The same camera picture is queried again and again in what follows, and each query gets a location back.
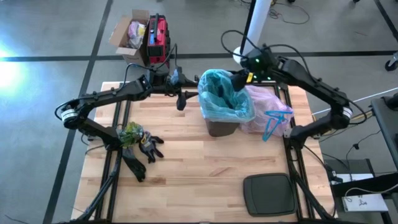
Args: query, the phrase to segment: bin liner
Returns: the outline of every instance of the bin liner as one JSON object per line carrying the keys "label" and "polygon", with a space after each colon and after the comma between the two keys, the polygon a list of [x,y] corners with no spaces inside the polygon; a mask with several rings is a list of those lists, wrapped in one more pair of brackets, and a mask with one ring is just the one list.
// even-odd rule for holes
{"label": "bin liner", "polygon": [[198,84],[203,117],[213,122],[243,123],[254,119],[254,103],[247,90],[234,91],[226,70],[207,70]]}

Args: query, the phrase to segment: white pole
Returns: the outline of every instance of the white pole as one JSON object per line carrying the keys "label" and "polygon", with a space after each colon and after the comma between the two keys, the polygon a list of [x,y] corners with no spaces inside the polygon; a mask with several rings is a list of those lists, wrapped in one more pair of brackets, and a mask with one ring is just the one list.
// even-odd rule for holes
{"label": "white pole", "polygon": [[[256,4],[254,5],[253,16],[251,18],[249,32],[248,32],[248,39],[250,39],[254,44],[259,45],[260,36],[262,32],[262,28],[266,23],[266,19],[268,17],[268,11],[271,6],[272,0],[257,0]],[[240,53],[240,47],[235,49],[235,53]],[[243,55],[246,55],[253,49],[253,46],[246,41],[243,48]],[[241,61],[241,57],[234,56],[236,62]]]}

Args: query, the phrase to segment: electronic device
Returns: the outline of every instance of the electronic device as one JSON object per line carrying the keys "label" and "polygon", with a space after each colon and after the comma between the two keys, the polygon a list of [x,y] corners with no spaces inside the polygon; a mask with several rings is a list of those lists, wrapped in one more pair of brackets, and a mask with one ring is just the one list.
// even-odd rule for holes
{"label": "electronic device", "polygon": [[169,27],[165,16],[158,13],[149,19],[147,54],[151,65],[163,63],[170,53]]}

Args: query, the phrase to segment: pink plastic bag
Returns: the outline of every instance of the pink plastic bag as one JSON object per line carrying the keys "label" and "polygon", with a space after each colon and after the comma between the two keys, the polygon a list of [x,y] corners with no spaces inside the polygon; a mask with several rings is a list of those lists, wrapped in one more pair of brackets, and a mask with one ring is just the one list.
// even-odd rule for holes
{"label": "pink plastic bag", "polygon": [[[283,104],[275,94],[266,88],[248,85],[245,87],[253,99],[256,117],[246,123],[241,123],[241,129],[245,133],[264,133],[268,120],[271,118],[264,113],[266,111],[286,111],[292,114],[285,115],[285,121],[280,123],[272,134],[283,136],[284,131],[289,127],[290,119],[294,116],[293,109]],[[272,119],[269,129],[275,127],[276,120]]]}

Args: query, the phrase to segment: black handle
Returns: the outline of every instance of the black handle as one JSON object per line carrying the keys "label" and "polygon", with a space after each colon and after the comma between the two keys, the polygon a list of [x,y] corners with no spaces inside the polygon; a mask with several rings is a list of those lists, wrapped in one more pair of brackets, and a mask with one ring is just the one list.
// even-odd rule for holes
{"label": "black handle", "polygon": [[154,40],[157,42],[157,21],[159,20],[159,13],[155,16],[155,26],[154,26]]}

